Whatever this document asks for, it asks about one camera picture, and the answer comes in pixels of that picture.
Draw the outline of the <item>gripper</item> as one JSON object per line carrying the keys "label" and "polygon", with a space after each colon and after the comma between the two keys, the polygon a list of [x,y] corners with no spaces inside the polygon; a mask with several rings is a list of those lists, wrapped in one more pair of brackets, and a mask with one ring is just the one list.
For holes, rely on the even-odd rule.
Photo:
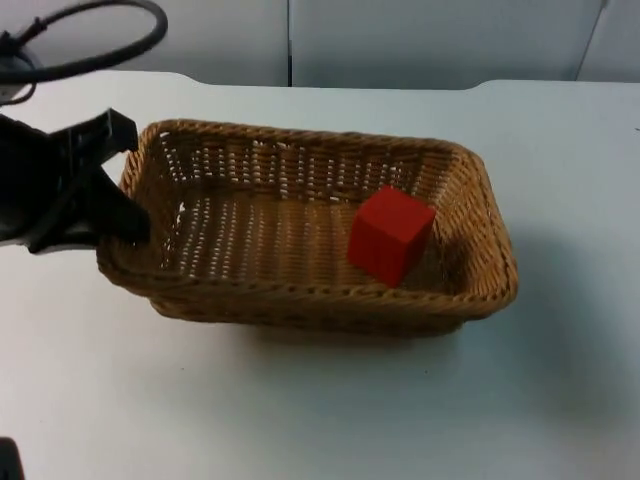
{"label": "gripper", "polygon": [[[147,211],[129,198],[102,167],[119,153],[136,151],[136,123],[114,109],[54,132],[1,117],[1,244],[31,254],[94,249],[104,236],[129,244],[150,238]],[[54,203],[73,175],[77,213]]]}

